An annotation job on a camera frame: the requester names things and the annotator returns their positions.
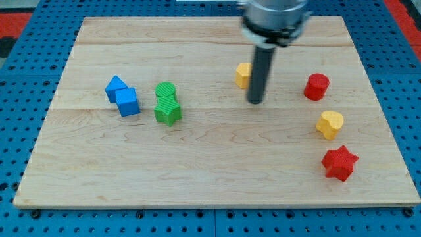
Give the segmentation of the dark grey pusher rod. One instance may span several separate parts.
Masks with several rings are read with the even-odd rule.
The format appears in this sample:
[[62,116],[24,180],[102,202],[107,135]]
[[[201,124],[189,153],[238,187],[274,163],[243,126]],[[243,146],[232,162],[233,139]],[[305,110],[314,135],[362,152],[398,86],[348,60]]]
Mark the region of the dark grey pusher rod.
[[255,47],[247,100],[256,105],[263,101],[275,48]]

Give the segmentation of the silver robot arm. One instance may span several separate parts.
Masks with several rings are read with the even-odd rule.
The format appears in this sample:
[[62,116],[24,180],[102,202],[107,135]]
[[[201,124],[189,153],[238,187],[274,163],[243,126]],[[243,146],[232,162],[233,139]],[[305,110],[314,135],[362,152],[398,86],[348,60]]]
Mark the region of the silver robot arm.
[[246,0],[242,33],[255,46],[247,100],[259,104],[264,99],[274,52],[291,45],[305,29],[312,12],[307,0]]

